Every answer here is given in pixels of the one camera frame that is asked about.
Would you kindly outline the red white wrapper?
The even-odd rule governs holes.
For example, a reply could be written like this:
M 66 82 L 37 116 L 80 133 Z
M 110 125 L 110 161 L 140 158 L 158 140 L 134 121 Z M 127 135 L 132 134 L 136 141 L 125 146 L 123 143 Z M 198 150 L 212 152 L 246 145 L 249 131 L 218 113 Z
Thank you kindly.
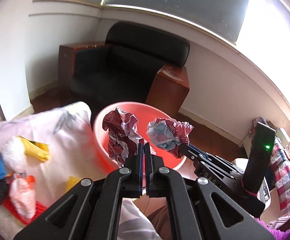
M 155 118 L 155 120 L 148 123 L 146 134 L 151 144 L 180 159 L 183 155 L 179 152 L 179 146 L 181 144 L 189 144 L 189 133 L 191 133 L 193 128 L 187 121 Z

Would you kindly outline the red foam net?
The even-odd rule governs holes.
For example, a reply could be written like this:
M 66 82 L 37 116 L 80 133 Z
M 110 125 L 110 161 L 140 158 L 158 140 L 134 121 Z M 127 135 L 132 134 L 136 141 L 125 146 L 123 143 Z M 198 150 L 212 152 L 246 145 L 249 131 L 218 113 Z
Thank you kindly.
M 16 211 L 14 205 L 12 204 L 9 196 L 5 197 L 2 206 L 5 207 L 17 220 L 19 220 L 24 225 L 28 225 L 31 222 L 33 222 L 35 219 L 37 219 L 38 216 L 40 216 L 44 211 L 46 211 L 46 207 L 42 205 L 40 202 L 36 201 L 36 213 L 33 218 L 31 219 L 24 219 L 22 218 L 18 212 Z

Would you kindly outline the white plastic bag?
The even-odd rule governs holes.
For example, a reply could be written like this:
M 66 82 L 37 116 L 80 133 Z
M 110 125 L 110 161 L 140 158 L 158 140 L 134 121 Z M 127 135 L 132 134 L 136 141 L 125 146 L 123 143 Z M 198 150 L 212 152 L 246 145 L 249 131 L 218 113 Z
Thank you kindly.
M 24 173 L 26 168 L 25 148 L 20 137 L 11 137 L 2 147 L 5 166 L 13 172 Z

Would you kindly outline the pink plastic trash bin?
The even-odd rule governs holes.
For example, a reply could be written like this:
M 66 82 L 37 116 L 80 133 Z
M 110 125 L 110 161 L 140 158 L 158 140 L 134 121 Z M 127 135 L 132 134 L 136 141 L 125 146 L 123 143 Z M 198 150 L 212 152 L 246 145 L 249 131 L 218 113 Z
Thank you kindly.
M 146 105 L 144 103 L 131 101 L 114 103 L 102 109 L 93 122 L 92 131 L 95 152 L 97 156 L 101 159 L 101 163 L 105 168 L 106 172 L 110 172 L 119 168 L 117 162 L 115 160 L 112 160 L 108 155 L 108 131 L 105 131 L 102 127 L 105 115 L 108 114 L 110 111 L 113 111 L 117 107 L 126 112 L 133 113 L 134 116 L 136 116 L 136 118 L 138 119 L 138 134 L 140 134 L 146 141 L 149 141 L 149 137 L 146 134 L 148 123 L 153 121 L 155 118 L 169 118 L 166 113 L 155 107 Z

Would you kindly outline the checkered red cloth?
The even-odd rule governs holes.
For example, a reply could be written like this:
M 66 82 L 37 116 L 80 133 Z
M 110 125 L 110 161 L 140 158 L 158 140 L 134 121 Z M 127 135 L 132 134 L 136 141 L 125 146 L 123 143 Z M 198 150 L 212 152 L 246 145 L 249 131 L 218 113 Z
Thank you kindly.
M 286 157 L 284 147 L 277 139 L 274 141 L 269 166 L 274 173 L 281 214 L 290 214 L 290 161 Z

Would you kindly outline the yellow plastic bag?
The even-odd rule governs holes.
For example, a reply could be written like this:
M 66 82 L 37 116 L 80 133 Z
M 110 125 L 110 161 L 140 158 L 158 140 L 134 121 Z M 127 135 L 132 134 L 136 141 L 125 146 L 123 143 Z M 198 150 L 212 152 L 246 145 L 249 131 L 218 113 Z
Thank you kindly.
M 49 146 L 42 142 L 32 141 L 18 136 L 24 145 L 24 153 L 32 156 L 39 161 L 46 162 L 50 159 Z

